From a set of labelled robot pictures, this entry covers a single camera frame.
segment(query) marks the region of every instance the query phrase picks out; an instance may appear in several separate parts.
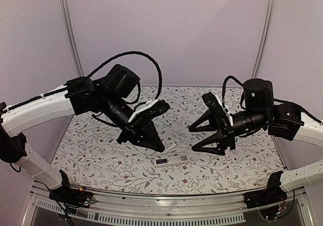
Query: table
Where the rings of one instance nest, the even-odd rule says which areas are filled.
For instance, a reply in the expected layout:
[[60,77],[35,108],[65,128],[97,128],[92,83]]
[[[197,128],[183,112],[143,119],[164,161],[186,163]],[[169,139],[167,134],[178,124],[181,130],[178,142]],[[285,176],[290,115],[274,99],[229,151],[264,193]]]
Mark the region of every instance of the table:
[[[58,147],[52,165],[63,169],[71,184],[125,193],[191,195],[239,192],[263,188],[271,173],[283,169],[275,144],[265,131],[247,138],[236,138],[236,149],[225,156],[199,153],[191,146],[212,132],[190,133],[188,126],[199,118],[206,106],[201,96],[220,88],[164,87],[160,99],[171,109],[155,118],[154,124],[164,143],[162,153],[118,144],[121,130],[92,118],[88,112],[74,116]],[[226,104],[232,112],[240,110],[242,89],[229,88]],[[155,87],[143,87],[141,101],[156,94]],[[127,100],[136,97],[136,90]],[[189,164],[154,168],[156,156],[187,155]]]

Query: small white box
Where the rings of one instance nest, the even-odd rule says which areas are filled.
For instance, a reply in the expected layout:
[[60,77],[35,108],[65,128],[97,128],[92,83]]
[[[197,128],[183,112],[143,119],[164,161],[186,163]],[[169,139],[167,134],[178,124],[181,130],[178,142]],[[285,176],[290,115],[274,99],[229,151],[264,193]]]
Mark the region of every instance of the small white box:
[[187,164],[189,162],[189,157],[187,155],[179,155],[179,156],[170,156],[164,158],[155,158],[153,160],[153,166],[155,168],[158,167],[166,167],[178,164]]

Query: floral patterned surface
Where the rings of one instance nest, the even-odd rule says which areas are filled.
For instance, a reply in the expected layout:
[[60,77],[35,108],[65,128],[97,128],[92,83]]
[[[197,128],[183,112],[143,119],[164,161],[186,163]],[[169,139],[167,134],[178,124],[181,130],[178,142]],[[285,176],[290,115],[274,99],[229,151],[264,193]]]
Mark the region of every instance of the floral patterned surface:
[[[113,191],[146,194],[207,194],[235,192],[265,187],[269,175],[283,168],[270,136],[260,131],[236,138],[236,150],[225,156],[199,153],[191,146],[211,133],[190,133],[188,125],[205,111],[201,96],[219,88],[164,87],[160,99],[171,109],[155,118],[164,143],[162,153],[118,144],[119,128],[109,127],[91,117],[90,112],[74,116],[52,164],[63,169],[76,185]],[[226,104],[239,111],[241,89],[227,89]],[[155,87],[142,88],[141,101],[154,97]],[[129,96],[135,99],[136,90]],[[187,155],[188,164],[154,168],[157,157]]]

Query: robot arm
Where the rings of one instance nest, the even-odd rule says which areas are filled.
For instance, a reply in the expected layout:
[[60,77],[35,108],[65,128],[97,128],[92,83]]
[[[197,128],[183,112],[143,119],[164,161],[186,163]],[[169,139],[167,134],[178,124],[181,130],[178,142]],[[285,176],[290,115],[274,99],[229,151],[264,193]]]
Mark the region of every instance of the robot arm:
[[[235,149],[235,137],[247,137],[260,129],[269,135],[287,140],[303,141],[323,147],[323,125],[301,106],[274,99],[270,81],[251,79],[243,84],[245,108],[230,114],[212,93],[202,96],[209,108],[189,130],[191,132],[217,131],[215,134],[195,144],[194,151],[225,155],[226,148]],[[209,120],[206,126],[200,126]],[[216,143],[217,147],[204,147]],[[272,173],[266,189],[248,192],[244,195],[248,208],[276,203],[287,199],[286,192],[312,183],[323,181],[323,160],[291,170]]]
[[164,100],[154,100],[134,112],[123,98],[128,97],[138,84],[137,75],[121,65],[115,65],[101,79],[76,78],[32,101],[13,106],[1,103],[0,159],[15,163],[45,183],[52,191],[52,199],[88,207],[95,202],[92,193],[71,189],[67,175],[41,158],[27,143],[22,132],[55,118],[101,111],[122,130],[117,139],[119,143],[129,141],[136,146],[163,151],[164,145],[151,119],[165,113],[170,106]]

